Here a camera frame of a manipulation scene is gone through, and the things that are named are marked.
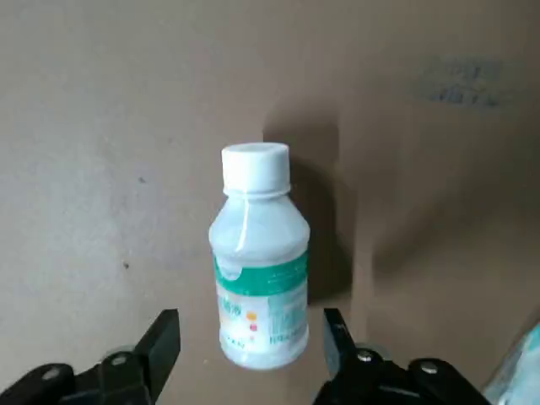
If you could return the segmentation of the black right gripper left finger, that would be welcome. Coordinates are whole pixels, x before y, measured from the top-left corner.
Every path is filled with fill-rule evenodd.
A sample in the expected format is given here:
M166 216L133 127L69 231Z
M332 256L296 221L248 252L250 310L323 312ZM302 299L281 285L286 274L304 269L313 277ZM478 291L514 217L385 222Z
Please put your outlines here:
M162 310L132 350L110 354L77 374L40 365L1 393L2 404L155 404L181 352L177 309Z

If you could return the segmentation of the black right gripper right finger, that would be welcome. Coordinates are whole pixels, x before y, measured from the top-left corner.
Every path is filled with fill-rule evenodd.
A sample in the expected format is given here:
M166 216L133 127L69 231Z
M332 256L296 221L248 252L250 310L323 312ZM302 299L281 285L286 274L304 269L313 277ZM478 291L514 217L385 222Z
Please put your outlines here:
M402 368L375 350L357 346L337 308L326 308L324 352L330 379L315 404L484 404L485 396L455 367L420 358Z

